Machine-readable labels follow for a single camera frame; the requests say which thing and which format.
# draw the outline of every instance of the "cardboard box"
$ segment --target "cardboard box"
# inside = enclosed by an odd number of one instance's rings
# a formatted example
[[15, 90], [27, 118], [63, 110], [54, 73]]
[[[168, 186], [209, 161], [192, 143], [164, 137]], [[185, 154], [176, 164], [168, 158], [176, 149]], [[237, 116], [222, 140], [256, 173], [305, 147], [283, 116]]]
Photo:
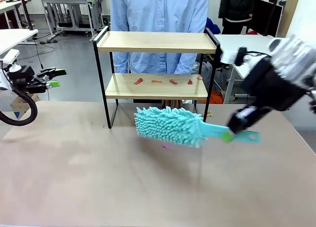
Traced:
[[281, 22], [280, 22], [280, 26], [278, 29], [278, 35], [277, 35], [278, 37], [281, 37], [281, 38], [286, 37], [287, 31], [291, 25], [293, 15], [295, 13], [297, 2], [298, 2], [298, 0], [287, 0], [286, 1], [283, 15], [282, 15]]

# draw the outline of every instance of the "small green object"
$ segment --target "small green object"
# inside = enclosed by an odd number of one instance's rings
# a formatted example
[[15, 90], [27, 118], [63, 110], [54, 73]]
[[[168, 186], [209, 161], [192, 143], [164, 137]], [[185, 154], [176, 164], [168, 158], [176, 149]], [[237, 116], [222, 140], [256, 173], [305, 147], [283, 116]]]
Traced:
[[53, 88], [60, 86], [60, 84], [59, 84], [59, 82], [57, 80], [48, 81], [47, 84], [50, 84], [51, 87], [53, 87]]
[[231, 141], [233, 141], [233, 139], [234, 139], [234, 136], [232, 135], [232, 134], [230, 134], [228, 131], [226, 131], [226, 132], [224, 132], [223, 134], [222, 134], [222, 140], [224, 141], [224, 142], [226, 142], [226, 143], [229, 143], [229, 142], [231, 142]]

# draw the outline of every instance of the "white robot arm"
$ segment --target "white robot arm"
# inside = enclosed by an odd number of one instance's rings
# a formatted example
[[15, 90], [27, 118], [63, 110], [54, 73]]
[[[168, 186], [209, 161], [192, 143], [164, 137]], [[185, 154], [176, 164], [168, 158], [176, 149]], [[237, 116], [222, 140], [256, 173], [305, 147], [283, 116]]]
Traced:
[[37, 107], [27, 93], [44, 93], [46, 90], [58, 87], [57, 81], [50, 81], [56, 76], [66, 75], [64, 69], [48, 68], [35, 74], [31, 66], [17, 65], [19, 50], [11, 49], [0, 60], [0, 90], [12, 90], [29, 104], [31, 116], [25, 120], [12, 120], [0, 112], [0, 120], [13, 126], [24, 126], [35, 120]]
[[255, 101], [236, 111], [228, 122], [233, 139], [272, 110], [284, 111], [304, 95], [309, 95], [311, 111], [316, 114], [316, 44], [306, 43], [297, 36], [274, 39], [269, 44], [270, 55], [240, 48], [238, 53], [224, 55], [222, 61], [243, 63], [251, 69], [241, 87]]

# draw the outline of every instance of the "wooden shelf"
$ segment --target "wooden shelf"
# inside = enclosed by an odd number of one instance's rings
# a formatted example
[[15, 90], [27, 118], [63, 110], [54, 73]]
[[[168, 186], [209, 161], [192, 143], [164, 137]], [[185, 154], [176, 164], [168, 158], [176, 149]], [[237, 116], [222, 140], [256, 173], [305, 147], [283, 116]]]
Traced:
[[[135, 85], [139, 78], [144, 81]], [[108, 99], [169, 99], [169, 100], [205, 100], [207, 91], [202, 80], [197, 75], [175, 74], [131, 74], [115, 73], [106, 89]]]
[[100, 52], [215, 53], [204, 33], [108, 31], [97, 44]]

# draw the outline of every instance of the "black cable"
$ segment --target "black cable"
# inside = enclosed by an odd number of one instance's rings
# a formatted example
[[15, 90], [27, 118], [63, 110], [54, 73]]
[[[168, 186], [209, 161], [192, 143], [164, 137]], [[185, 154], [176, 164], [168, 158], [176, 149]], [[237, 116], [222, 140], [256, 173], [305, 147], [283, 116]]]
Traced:
[[[42, 45], [45, 46], [45, 47], [48, 47], [48, 48], [52, 48], [53, 50], [51, 50], [49, 52], [40, 53], [39, 55], [43, 55], [43, 54], [46, 54], [46, 53], [52, 53], [52, 52], [54, 52], [56, 50], [54, 47], [50, 47], [50, 46], [47, 46], [45, 44], [42, 44]], [[37, 56], [37, 54], [33, 55], [33, 56], [30, 56], [30, 57], [26, 57], [26, 58], [21, 58], [21, 59], [19, 59], [19, 61], [24, 60], [24, 59], [28, 59], [28, 58], [33, 58], [33, 57], [36, 57], [36, 56]]]
[[246, 54], [250, 54], [250, 53], [256, 53], [257, 56], [261, 56], [261, 55], [267, 55], [269, 56], [269, 54], [267, 53], [262, 53], [262, 52], [257, 52], [257, 51], [247, 51]]
[[17, 88], [13, 87], [12, 82], [9, 80], [9, 78], [6, 76], [6, 74], [4, 73], [4, 69], [3, 69], [3, 61], [1, 62], [1, 70], [2, 73], [4, 74], [4, 77], [6, 78], [6, 80], [10, 83], [11, 87], [12, 87], [12, 91], [17, 94], [17, 96], [19, 96], [20, 98], [22, 98], [27, 104], [29, 104], [30, 109], [31, 109], [31, 115], [26, 118], [25, 120], [13, 120], [7, 116], [5, 116], [1, 111], [0, 111], [0, 120], [6, 124], [9, 124], [11, 126], [25, 126], [30, 124], [31, 122], [33, 122], [36, 117], [38, 116], [38, 108], [34, 102], [34, 100], [32, 100], [32, 98], [30, 96], [28, 96], [26, 93], [21, 92], [20, 90], [18, 90]]
[[42, 36], [42, 37], [38, 37], [37, 39], [44, 38], [44, 37], [47, 37], [47, 36], [49, 36], [49, 35], [50, 35], [50, 33], [47, 33], [47, 35]]
[[42, 69], [44, 69], [44, 66], [43, 66], [43, 64], [42, 64], [41, 61], [40, 61], [38, 45], [36, 44], [36, 41], [35, 41], [35, 40], [34, 40], [34, 43], [35, 43], [35, 46], [36, 46], [36, 52], [38, 53], [38, 58], [39, 58], [40, 67], [41, 67]]

